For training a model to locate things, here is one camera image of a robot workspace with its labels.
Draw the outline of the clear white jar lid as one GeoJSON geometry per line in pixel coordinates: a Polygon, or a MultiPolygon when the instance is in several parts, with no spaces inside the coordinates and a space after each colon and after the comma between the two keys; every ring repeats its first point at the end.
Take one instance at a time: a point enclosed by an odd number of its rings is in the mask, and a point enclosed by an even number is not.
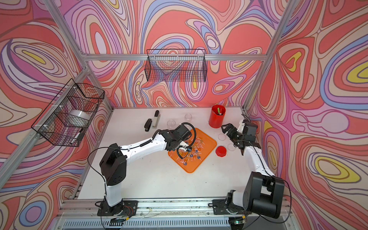
{"type": "Polygon", "coordinates": [[[228,149],[228,151],[233,152],[233,151],[236,150],[236,147],[233,144],[228,144],[227,149],[228,149]]]}

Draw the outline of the candies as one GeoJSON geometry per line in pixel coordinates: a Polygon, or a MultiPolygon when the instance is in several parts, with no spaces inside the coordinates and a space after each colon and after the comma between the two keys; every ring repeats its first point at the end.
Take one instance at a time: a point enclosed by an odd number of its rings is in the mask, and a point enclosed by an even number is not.
{"type": "Polygon", "coordinates": [[[185,151],[184,149],[179,149],[179,155],[177,155],[177,162],[184,166],[188,166],[190,163],[194,163],[196,160],[202,161],[202,148],[204,147],[204,142],[201,138],[196,138],[191,152],[185,151]]]}

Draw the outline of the clear candy jar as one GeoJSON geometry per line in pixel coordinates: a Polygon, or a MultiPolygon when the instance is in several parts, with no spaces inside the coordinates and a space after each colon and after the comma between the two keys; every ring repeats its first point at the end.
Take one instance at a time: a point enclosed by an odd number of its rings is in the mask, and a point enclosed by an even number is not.
{"type": "Polygon", "coordinates": [[[186,121],[191,121],[192,120],[192,115],[190,113],[185,114],[185,120],[186,121]]]}

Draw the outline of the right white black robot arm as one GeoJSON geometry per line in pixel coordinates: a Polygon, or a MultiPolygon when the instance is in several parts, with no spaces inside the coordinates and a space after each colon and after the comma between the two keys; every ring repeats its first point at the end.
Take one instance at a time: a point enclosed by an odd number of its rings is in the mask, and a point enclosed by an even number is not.
{"type": "Polygon", "coordinates": [[[281,214],[285,182],[276,177],[266,165],[261,146],[256,142],[257,128],[256,124],[247,119],[238,128],[230,123],[221,126],[222,133],[241,151],[251,171],[243,190],[231,190],[227,194],[224,208],[231,214],[247,211],[277,219],[281,214]]]}

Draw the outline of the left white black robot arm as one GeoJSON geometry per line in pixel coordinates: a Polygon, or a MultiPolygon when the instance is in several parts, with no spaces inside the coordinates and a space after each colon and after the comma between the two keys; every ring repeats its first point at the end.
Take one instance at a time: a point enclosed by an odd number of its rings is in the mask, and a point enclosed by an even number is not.
{"type": "Polygon", "coordinates": [[[180,159],[184,157],[179,150],[192,151],[197,137],[195,127],[181,123],[175,129],[158,129],[151,138],[130,145],[116,143],[107,147],[99,166],[104,179],[105,196],[100,205],[99,216],[117,216],[122,213],[125,203],[122,198],[122,185],[127,175],[127,167],[133,162],[160,151],[176,151],[180,159]]]}

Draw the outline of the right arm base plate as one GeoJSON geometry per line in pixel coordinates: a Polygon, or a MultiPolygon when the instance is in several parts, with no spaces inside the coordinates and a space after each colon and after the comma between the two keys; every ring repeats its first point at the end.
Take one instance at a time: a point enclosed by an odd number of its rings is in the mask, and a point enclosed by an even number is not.
{"type": "Polygon", "coordinates": [[[214,199],[208,204],[213,209],[215,215],[245,215],[248,216],[251,212],[244,210],[242,207],[234,205],[233,203],[228,204],[226,199],[214,199]]]}

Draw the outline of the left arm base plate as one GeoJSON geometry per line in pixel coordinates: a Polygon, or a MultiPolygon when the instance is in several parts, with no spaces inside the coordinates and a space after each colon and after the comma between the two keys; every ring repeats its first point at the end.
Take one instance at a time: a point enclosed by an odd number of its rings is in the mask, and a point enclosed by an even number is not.
{"type": "Polygon", "coordinates": [[[138,203],[137,200],[121,200],[117,205],[110,207],[104,199],[99,202],[97,215],[100,217],[123,216],[130,218],[136,215],[138,203]]]}

